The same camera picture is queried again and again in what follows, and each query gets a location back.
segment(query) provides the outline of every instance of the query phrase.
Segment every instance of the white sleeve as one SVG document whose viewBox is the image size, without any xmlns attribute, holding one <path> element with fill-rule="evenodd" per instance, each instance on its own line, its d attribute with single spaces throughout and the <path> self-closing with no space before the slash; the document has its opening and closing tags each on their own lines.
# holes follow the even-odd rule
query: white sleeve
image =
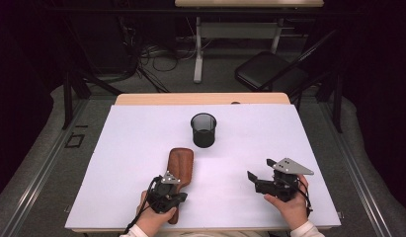
<svg viewBox="0 0 406 237">
<path fill-rule="evenodd" d="M 120 237 L 148 237 L 146 233 L 144 233 L 138 225 L 133 225 L 129 228 L 128 233 L 124 235 L 120 235 Z"/>
<path fill-rule="evenodd" d="M 291 237 L 324 237 L 310 221 L 291 231 L 290 235 Z"/>
</svg>

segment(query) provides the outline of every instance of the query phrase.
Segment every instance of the chair backrest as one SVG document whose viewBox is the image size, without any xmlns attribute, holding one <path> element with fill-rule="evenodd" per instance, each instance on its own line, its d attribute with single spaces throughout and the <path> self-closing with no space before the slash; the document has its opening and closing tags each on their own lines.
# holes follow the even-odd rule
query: chair backrest
<svg viewBox="0 0 406 237">
<path fill-rule="evenodd" d="M 271 83 L 273 83 L 275 80 L 277 80 L 278 78 L 284 76 L 286 73 L 288 73 L 293 68 L 297 67 L 307 57 L 309 57 L 311 54 L 313 54 L 315 51 L 317 51 L 318 48 L 322 47 L 327 41 L 329 41 L 331 38 L 333 38 L 337 34 L 337 32 L 338 32 L 337 30 L 333 30 L 332 32 L 328 33 L 326 36 L 324 36 L 322 39 L 320 39 L 317 43 L 315 43 L 313 46 L 311 46 L 308 50 L 306 50 L 304 53 L 302 53 L 298 58 L 293 60 L 288 65 L 287 68 L 280 71 L 277 75 L 275 75 L 269 81 L 265 82 L 262 86 L 260 86 L 258 88 L 258 91 L 263 91 L 265 88 L 270 86 Z"/>
</svg>

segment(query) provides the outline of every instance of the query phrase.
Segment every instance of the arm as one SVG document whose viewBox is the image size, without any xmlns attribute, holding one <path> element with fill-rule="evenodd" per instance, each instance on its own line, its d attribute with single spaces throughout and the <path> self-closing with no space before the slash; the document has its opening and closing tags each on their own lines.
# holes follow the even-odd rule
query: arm
<svg viewBox="0 0 406 237">
<path fill-rule="evenodd" d="M 136 214 L 140 211 L 140 208 L 144 202 L 146 196 L 146 191 L 141 193 L 141 201 L 137 207 Z M 172 207 L 166 213 L 156 213 L 152 208 L 150 208 L 147 202 L 144 207 L 144 211 L 141 213 L 137 222 L 129 229 L 126 235 L 121 235 L 121 237 L 152 237 L 154 236 L 162 227 L 162 225 L 167 222 L 175 214 L 176 207 Z"/>
<path fill-rule="evenodd" d="M 306 193 L 308 183 L 304 176 L 299 175 L 298 178 L 304 185 L 299 188 Z M 275 206 L 281 213 L 283 219 L 291 229 L 291 236 L 323 236 L 319 233 L 317 228 L 308 221 L 306 200 L 301 193 L 296 193 L 295 197 L 287 202 L 271 195 L 264 195 L 264 199 Z"/>
</svg>

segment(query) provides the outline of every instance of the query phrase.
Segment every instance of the hand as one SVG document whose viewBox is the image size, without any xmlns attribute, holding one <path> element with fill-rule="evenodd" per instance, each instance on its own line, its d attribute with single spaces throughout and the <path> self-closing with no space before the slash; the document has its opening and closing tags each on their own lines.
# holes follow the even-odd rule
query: hand
<svg viewBox="0 0 406 237">
<path fill-rule="evenodd" d="M 302 175 L 298 175 L 298 178 L 305 184 L 305 186 L 299 184 L 299 188 L 306 193 L 306 188 L 308 187 L 306 178 Z M 291 230 L 294 230 L 307 222 L 306 199 L 300 192 L 297 192 L 294 198 L 287 202 L 283 202 L 277 197 L 268 194 L 264 195 L 264 199 L 280 211 Z"/>
<path fill-rule="evenodd" d="M 137 207 L 136 214 L 140 211 L 141 205 L 144 202 L 144 198 L 146 197 L 147 191 L 143 191 L 141 193 L 141 201 Z M 172 207 L 166 213 L 156 213 L 147 202 L 144 207 L 144 211 L 141 213 L 140 217 L 137 220 L 136 225 L 140 227 L 140 229 L 146 233 L 147 236 L 151 237 L 154 236 L 162 227 L 162 225 L 170 220 L 172 216 L 175 214 L 177 207 Z"/>
</svg>

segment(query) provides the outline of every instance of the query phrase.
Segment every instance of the black cup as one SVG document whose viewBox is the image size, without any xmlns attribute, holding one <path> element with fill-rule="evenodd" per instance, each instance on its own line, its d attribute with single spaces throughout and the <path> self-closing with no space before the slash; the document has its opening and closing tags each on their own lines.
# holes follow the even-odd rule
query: black cup
<svg viewBox="0 0 406 237">
<path fill-rule="evenodd" d="M 215 117 L 207 113 L 200 113 L 191 119 L 193 141 L 197 147 L 208 148 L 215 141 Z"/>
</svg>

